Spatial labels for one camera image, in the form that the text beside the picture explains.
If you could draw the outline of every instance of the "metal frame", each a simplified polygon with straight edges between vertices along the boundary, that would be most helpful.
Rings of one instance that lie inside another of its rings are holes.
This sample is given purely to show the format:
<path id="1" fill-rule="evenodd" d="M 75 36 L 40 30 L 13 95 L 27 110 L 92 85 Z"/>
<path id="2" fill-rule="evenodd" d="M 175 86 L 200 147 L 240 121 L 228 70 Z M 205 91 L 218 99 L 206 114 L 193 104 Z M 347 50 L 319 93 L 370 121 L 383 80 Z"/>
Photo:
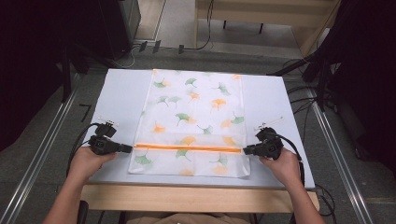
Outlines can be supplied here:
<path id="1" fill-rule="evenodd" d="M 1 217 L 0 223 L 14 223 L 16 221 L 17 216 L 21 211 L 21 208 L 26 201 L 26 198 L 29 195 L 29 192 L 32 189 L 32 186 L 35 183 L 35 180 L 50 152 L 52 143 L 54 142 L 56 135 L 62 127 L 70 106 L 73 104 L 80 81 L 81 78 L 79 74 L 75 74 L 73 80 L 75 88 L 71 92 L 70 97 L 59 107 L 55 118 L 52 120 L 52 123 L 43 138 L 43 141 L 38 147 L 38 150 L 35 153 L 35 156 L 33 157 L 29 167 L 27 168 L 20 184 L 17 186 L 5 213 Z"/>
<path id="2" fill-rule="evenodd" d="M 316 96 L 312 89 L 308 90 L 307 94 L 309 97 Z M 367 209 L 364 198 L 361 195 L 361 191 L 359 190 L 359 187 L 356 184 L 355 179 L 353 178 L 353 175 L 347 165 L 347 161 L 344 158 L 341 148 L 338 146 L 338 142 L 332 133 L 332 127 L 330 126 L 325 113 L 321 111 L 317 103 L 314 103 L 313 107 L 320 128 L 322 129 L 324 137 L 326 138 L 326 142 L 329 146 L 329 150 L 332 153 L 332 158 L 334 159 L 338 173 L 340 174 L 346 188 L 346 193 L 352 203 L 353 208 L 355 209 L 359 223 L 374 223 L 370 212 Z"/>

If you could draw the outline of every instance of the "human hand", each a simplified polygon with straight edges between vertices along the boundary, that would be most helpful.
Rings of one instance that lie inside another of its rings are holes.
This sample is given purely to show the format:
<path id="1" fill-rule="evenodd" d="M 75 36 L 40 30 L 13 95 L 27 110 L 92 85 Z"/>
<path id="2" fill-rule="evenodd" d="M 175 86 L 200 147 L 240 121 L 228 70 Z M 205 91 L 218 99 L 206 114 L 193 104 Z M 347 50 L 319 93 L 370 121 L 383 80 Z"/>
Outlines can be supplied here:
<path id="1" fill-rule="evenodd" d="M 260 161 L 273 172 L 277 180 L 285 187 L 290 188 L 293 184 L 301 184 L 300 166 L 297 156 L 282 147 L 280 156 L 276 161 L 260 157 Z"/>
<path id="2" fill-rule="evenodd" d="M 116 153 L 100 156 L 94 154 L 90 147 L 80 147 L 70 164 L 68 176 L 79 184 L 85 184 L 105 162 L 114 160 L 116 157 Z"/>

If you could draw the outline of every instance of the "wooden table edge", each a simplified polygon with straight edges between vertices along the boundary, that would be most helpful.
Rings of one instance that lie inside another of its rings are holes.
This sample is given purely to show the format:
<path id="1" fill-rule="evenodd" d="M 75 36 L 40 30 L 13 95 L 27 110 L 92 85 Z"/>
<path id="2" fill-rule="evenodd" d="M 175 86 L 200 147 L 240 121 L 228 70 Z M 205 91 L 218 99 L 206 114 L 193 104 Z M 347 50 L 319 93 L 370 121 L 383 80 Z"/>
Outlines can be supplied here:
<path id="1" fill-rule="evenodd" d="M 308 195 L 319 209 L 313 190 Z M 87 184 L 81 193 L 92 210 L 196 213 L 292 213 L 284 189 Z"/>

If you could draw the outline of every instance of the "white tabletop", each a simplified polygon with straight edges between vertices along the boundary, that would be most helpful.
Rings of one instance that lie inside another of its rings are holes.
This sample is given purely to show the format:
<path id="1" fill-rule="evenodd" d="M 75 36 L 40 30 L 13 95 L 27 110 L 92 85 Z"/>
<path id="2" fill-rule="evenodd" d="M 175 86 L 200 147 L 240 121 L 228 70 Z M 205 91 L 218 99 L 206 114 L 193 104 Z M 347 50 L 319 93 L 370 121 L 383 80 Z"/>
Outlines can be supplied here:
<path id="1" fill-rule="evenodd" d="M 112 140 L 132 146 L 140 114 L 149 89 L 151 70 L 109 69 L 106 82 L 98 99 L 92 123 L 104 123 L 109 119 L 119 124 Z M 277 133 L 289 138 L 297 146 L 304 161 L 305 187 L 313 189 L 315 183 L 309 167 L 304 147 L 290 107 L 289 97 L 282 77 L 246 76 L 242 77 L 247 125 L 247 144 L 259 143 L 255 128 L 263 122 L 283 117 L 283 120 L 271 125 Z M 85 140 L 94 134 L 90 128 Z M 291 146 L 282 141 L 286 148 Z M 243 178 L 182 176 L 182 175 L 131 175 L 128 173 L 130 154 L 119 153 L 114 160 L 106 163 L 90 179 L 93 183 L 112 184 L 149 184 L 178 186 L 211 186 L 225 188 L 283 188 L 271 171 L 250 156 L 251 174 Z"/>

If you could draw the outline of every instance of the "human arm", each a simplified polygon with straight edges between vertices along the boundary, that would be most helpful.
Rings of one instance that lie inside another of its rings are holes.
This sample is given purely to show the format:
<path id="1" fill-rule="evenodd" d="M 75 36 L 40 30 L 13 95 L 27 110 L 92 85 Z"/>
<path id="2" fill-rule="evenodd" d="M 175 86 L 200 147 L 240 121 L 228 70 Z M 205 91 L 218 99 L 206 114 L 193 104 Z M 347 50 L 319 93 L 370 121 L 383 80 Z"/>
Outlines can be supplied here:
<path id="1" fill-rule="evenodd" d="M 98 156 L 89 147 L 81 147 L 71 162 L 69 174 L 61 192 L 49 210 L 43 223 L 77 223 L 79 200 L 82 188 L 101 166 L 116 158 L 116 154 Z"/>
<path id="2" fill-rule="evenodd" d="M 260 157 L 260 161 L 271 169 L 288 191 L 297 223 L 324 223 L 301 182 L 296 155 L 282 148 L 280 157 L 276 161 L 264 157 Z"/>

